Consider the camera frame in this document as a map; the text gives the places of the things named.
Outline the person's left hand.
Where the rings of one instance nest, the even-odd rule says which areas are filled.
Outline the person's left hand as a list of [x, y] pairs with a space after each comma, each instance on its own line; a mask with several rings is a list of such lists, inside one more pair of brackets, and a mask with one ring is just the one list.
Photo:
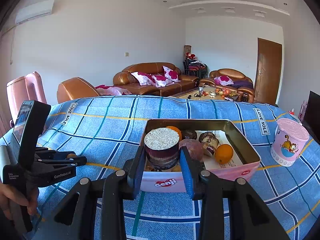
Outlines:
[[8, 220], [13, 220], [10, 211], [9, 201], [12, 200], [18, 205], [26, 206], [29, 215], [37, 213], [39, 189], [35, 187], [29, 192], [28, 197], [25, 197], [16, 188], [10, 185], [1, 183], [1, 210]]

